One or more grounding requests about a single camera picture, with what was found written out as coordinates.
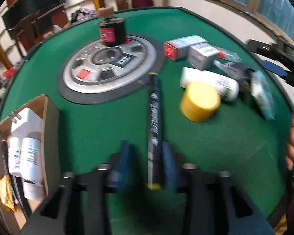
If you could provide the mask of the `black marker yellow caps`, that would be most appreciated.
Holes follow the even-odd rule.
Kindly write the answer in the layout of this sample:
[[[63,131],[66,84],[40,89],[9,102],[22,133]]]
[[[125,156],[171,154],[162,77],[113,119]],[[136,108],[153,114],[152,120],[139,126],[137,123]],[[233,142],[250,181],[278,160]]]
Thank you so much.
[[[150,190],[163,185],[161,84],[157,73],[149,73],[148,91],[148,182]]]

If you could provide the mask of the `yellow foil packet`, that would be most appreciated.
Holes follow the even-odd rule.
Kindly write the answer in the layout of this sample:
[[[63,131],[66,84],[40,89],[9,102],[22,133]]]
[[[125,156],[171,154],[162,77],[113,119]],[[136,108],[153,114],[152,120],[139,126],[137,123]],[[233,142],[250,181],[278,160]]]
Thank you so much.
[[[11,189],[11,181],[7,174],[0,179],[0,201],[7,211],[16,212],[15,201]]]

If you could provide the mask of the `yellow round jar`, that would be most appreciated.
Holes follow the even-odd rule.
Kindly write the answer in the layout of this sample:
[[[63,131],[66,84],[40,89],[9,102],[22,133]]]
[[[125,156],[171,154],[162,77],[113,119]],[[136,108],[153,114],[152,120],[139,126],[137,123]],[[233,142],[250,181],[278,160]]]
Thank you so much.
[[[187,85],[180,103],[181,113],[193,122],[204,122],[212,116],[221,104],[218,92],[203,82]]]

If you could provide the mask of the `black pen pink tip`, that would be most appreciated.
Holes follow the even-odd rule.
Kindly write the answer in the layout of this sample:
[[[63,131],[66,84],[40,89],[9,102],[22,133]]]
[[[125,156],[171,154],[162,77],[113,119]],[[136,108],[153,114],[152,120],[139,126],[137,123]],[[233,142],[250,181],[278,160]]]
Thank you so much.
[[[16,205],[21,208],[22,213],[24,214],[25,218],[28,219],[27,208],[23,205],[23,202],[18,198],[18,189],[15,187],[14,179],[9,173],[9,166],[8,166],[8,144],[5,139],[1,141],[1,152],[2,152],[2,162],[4,165],[4,171],[7,181],[7,196],[9,198],[9,206],[13,206],[14,210],[16,210]]]

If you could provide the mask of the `teal foil sachet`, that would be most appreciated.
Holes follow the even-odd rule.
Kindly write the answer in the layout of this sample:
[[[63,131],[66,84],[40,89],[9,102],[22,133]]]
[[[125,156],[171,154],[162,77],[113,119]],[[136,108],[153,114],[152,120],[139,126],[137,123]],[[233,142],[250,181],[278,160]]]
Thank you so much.
[[[251,96],[253,96],[264,119],[266,121],[275,119],[275,104],[272,92],[266,77],[261,71],[251,74]]]

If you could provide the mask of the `white bottle green label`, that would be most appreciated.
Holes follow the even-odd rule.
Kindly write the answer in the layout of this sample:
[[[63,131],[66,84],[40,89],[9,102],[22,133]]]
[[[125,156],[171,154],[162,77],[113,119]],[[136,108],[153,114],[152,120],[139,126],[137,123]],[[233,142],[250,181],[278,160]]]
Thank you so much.
[[[221,98],[228,102],[236,100],[239,93],[238,82],[229,77],[189,67],[183,67],[181,72],[180,87],[186,88],[192,82],[203,82],[213,87]]]

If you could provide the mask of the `clear plastic packet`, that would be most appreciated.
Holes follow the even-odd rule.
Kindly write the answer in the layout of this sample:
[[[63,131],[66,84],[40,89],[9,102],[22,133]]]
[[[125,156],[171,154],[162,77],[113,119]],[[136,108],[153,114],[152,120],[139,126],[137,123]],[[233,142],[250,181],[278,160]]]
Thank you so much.
[[[242,61],[242,59],[236,54],[235,52],[229,51],[227,49],[223,49],[217,46],[213,46],[216,50],[219,51],[218,57],[227,60],[233,63],[239,63]]]

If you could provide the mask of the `brown cardboard box tray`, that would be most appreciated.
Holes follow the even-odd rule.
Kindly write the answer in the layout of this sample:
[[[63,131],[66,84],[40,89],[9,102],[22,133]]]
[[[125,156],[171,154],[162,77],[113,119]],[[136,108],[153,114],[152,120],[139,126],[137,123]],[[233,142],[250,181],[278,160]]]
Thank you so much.
[[[9,234],[26,221],[60,181],[59,109],[40,94],[0,122],[0,220]]]

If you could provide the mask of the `grey white small carton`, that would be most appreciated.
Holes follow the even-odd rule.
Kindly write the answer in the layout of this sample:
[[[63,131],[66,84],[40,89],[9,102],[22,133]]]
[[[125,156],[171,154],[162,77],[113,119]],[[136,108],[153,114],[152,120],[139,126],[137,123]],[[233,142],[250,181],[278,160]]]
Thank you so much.
[[[187,62],[198,70],[208,70],[218,58],[219,50],[208,43],[199,43],[189,47]]]

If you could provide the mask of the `white bottle red label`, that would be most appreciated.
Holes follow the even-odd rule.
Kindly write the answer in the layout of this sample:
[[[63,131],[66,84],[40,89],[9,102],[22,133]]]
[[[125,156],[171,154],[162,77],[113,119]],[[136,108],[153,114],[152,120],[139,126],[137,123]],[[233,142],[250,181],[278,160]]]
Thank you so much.
[[[15,177],[21,177],[21,146],[22,141],[11,137],[8,148],[8,170]]]

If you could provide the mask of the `round grey control panel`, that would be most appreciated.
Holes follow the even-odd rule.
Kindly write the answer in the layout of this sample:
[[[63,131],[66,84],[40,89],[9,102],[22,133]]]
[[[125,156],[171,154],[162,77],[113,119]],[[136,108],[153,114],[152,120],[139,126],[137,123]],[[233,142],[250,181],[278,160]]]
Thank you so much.
[[[92,105],[126,96],[159,73],[166,61],[159,41],[130,33],[118,46],[107,47],[101,39],[78,49],[57,75],[60,95],[73,103]]]

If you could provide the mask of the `green mahjong table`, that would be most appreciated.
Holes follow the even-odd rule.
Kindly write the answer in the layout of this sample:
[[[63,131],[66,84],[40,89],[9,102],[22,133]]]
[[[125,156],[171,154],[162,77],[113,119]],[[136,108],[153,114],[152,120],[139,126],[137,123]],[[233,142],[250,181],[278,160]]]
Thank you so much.
[[[255,70],[260,60],[204,19],[180,9],[124,12],[126,30],[159,43],[198,35],[208,43],[234,51]],[[44,42],[21,67],[2,107],[1,118],[40,94],[59,108],[59,161],[62,172],[83,174],[129,141],[137,155],[142,189],[107,197],[113,234],[181,234],[185,196],[169,188],[151,191],[146,184],[148,147],[148,88],[96,105],[64,99],[56,87],[57,76],[70,56],[92,40],[99,27],[91,20],[56,34]],[[275,119],[264,120],[248,93],[234,103],[222,103],[207,121],[188,120],[179,108],[183,90],[179,80],[188,63],[166,60],[161,81],[164,139],[189,162],[209,172],[229,171],[263,215],[271,214],[286,189],[285,148],[291,110],[285,95],[269,81],[275,102]]]

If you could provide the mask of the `black jar cork stopper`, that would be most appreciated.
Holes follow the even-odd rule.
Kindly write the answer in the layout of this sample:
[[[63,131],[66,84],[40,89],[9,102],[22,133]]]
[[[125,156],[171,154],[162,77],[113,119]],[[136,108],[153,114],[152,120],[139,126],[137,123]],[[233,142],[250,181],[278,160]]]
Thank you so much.
[[[107,47],[114,47],[126,41],[126,18],[114,15],[113,7],[102,7],[97,10],[102,21],[97,22],[102,42]]]

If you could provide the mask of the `dark wooden chair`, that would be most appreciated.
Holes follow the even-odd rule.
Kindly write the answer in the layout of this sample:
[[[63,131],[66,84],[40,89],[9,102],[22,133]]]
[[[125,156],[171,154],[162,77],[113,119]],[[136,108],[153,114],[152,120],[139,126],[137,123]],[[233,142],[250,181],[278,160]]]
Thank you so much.
[[[41,41],[41,34],[37,26],[40,13],[40,10],[37,10],[35,13],[29,14],[26,17],[22,18],[13,28],[8,29],[11,38],[15,40],[15,44],[21,58],[24,57],[19,46],[19,37],[21,36],[21,34],[25,36],[29,48],[33,48],[34,46],[36,46],[35,33],[37,34],[39,41]]]

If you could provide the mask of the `white USB wall charger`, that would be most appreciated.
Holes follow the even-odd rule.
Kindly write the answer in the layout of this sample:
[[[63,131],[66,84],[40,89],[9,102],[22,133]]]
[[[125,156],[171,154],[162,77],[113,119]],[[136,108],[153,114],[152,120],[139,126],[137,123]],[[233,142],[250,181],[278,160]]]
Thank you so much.
[[[11,116],[11,135],[23,139],[33,137],[40,139],[42,132],[42,118],[32,109],[26,107]]]

